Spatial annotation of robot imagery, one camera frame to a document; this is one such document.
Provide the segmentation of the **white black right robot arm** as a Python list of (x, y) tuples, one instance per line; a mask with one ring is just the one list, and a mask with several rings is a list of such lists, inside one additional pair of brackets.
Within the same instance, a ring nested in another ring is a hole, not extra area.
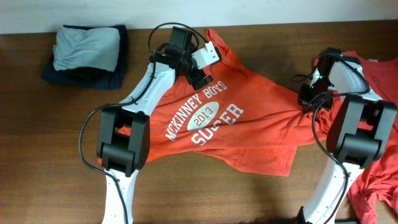
[(298, 103), (317, 114), (331, 109), (333, 100), (342, 105), (332, 121), (326, 144), (323, 175), (311, 199), (300, 208), (294, 222), (335, 223), (336, 213), (353, 182), (384, 154), (397, 114), (397, 106), (384, 101), (371, 88), (356, 57), (329, 47), (318, 56), (315, 68), (303, 84)]

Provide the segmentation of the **orange McKinney soccer t-shirt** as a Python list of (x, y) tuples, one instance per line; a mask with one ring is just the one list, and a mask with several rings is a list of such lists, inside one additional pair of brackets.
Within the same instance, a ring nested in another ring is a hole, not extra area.
[(297, 148), (326, 138), (341, 101), (305, 113), (296, 92), (248, 70), (217, 31), (206, 36), (222, 56), (206, 69), (213, 81), (195, 91), (179, 78), (161, 98), (150, 117), (148, 161), (194, 151), (242, 172), (289, 175)]

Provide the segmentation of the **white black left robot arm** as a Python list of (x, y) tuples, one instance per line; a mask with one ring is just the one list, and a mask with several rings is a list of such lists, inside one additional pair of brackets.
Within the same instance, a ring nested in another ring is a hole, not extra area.
[(103, 223), (132, 223), (138, 172), (150, 149), (150, 116), (163, 95), (183, 76), (194, 90), (212, 81), (205, 67), (221, 60), (218, 48), (192, 28), (175, 25), (168, 42), (153, 49), (146, 74), (120, 103), (101, 109), (98, 146), (106, 176)]

